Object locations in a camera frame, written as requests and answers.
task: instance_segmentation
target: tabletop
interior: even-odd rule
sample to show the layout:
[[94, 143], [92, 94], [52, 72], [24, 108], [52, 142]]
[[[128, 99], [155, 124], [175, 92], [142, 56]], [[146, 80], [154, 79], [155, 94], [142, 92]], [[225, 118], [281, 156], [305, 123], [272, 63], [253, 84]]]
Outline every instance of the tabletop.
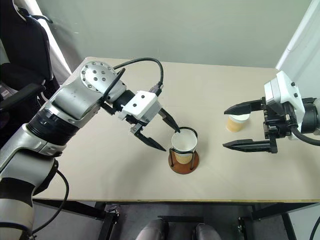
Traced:
[[[115, 66], [124, 59], [104, 58]], [[174, 130], [158, 115], [143, 134], [166, 152], [148, 147], [130, 133], [117, 113], [103, 109], [67, 143], [58, 157], [70, 184], [69, 200], [147, 202], [319, 202], [320, 148], [299, 140], [278, 139], [278, 153], [245, 153], [222, 146], [238, 139], [264, 140], [263, 112], [252, 112], [237, 133], [226, 129], [228, 107], [264, 96], [274, 68], [163, 62], [162, 107], [180, 127], [198, 133], [199, 166], [186, 175], [168, 164]], [[133, 92], [148, 91], [159, 81], [153, 62], [126, 66], [121, 80]], [[63, 199], [58, 175], [40, 199]]]

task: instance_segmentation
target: gray shoe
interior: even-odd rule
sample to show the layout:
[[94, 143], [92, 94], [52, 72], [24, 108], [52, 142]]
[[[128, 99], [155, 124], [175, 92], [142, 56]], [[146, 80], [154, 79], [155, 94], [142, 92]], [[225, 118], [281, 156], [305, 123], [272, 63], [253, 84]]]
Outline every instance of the gray shoe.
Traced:
[[197, 240], [221, 240], [217, 231], [210, 225], [199, 223], [195, 228]]
[[135, 240], [165, 240], [168, 233], [168, 223], [162, 218], [150, 221]]

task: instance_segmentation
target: round wooden coaster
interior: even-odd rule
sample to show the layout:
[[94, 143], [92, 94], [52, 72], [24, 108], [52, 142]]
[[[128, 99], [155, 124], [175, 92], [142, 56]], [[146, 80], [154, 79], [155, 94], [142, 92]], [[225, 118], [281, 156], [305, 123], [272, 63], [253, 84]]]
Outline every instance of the round wooden coaster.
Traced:
[[199, 155], [198, 155], [197, 151], [194, 152], [194, 160], [193, 160], [193, 168], [192, 169], [190, 169], [192, 162], [189, 162], [187, 164], [181, 164], [176, 160], [176, 156], [175, 156], [174, 152], [171, 154], [171, 156], [172, 156], [173, 166], [171, 166], [170, 154], [169, 154], [169, 157], [168, 157], [169, 166], [177, 174], [189, 174], [189, 173], [192, 173], [199, 165]]

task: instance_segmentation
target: white paper cup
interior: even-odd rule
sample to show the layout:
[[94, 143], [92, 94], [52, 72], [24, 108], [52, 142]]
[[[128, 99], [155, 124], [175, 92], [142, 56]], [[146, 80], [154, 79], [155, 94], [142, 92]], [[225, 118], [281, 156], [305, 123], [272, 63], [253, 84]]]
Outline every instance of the white paper cup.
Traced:
[[239, 132], [244, 128], [249, 117], [250, 114], [229, 115], [228, 122], [226, 123], [226, 128], [233, 133]]
[[[180, 132], [176, 132], [171, 139], [172, 147], [179, 152], [194, 152], [198, 143], [197, 135], [194, 131], [181, 128]], [[188, 164], [192, 160], [192, 153], [177, 153], [175, 151], [175, 159], [180, 164]]]

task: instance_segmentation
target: chair armrest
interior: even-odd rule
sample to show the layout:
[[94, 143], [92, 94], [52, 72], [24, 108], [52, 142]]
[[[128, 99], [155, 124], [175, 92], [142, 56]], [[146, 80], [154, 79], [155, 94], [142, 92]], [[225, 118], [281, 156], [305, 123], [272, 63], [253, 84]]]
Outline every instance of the chair armrest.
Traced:
[[18, 106], [23, 101], [36, 96], [43, 92], [46, 88], [42, 85], [30, 83], [12, 96], [0, 102], [0, 113], [7, 112]]

